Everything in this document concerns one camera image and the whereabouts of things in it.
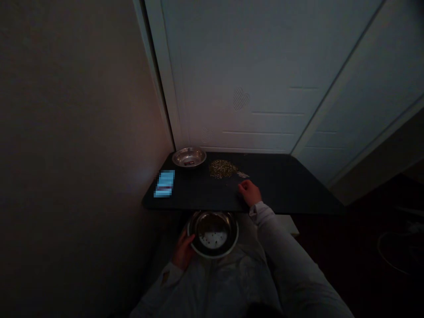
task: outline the door panel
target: door panel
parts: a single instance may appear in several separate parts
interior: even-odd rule
[[[379,4],[162,1],[176,144],[290,153]]]

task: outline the white sleeve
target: white sleeve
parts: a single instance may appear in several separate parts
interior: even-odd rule
[[[157,281],[132,310],[130,318],[153,317],[172,294],[183,273],[181,269],[169,262],[160,273]]]
[[[276,266],[275,283],[288,318],[353,317],[318,265],[262,201],[251,207],[258,239]]]

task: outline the person's left hand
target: person's left hand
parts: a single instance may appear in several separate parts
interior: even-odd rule
[[[175,247],[174,256],[172,257],[172,264],[186,271],[190,264],[193,255],[196,253],[191,247],[191,242],[194,240],[195,235],[187,236],[187,229],[185,229],[180,238],[178,239],[177,246]]]

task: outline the person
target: person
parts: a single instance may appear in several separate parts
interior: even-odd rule
[[[353,317],[318,265],[262,202],[258,187],[245,180],[238,189],[250,210],[238,214],[240,233],[232,252],[205,259],[190,245],[194,235],[183,231],[171,262],[130,317]],[[275,265],[273,273],[264,252]]]

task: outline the stainless steel bowl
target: stainless steel bowl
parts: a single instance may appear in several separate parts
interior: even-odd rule
[[[191,246],[205,258],[229,254],[239,238],[239,224],[232,213],[196,212],[187,225],[187,235],[196,234]]]
[[[205,160],[206,152],[198,147],[183,148],[172,155],[172,162],[183,168],[197,167]]]

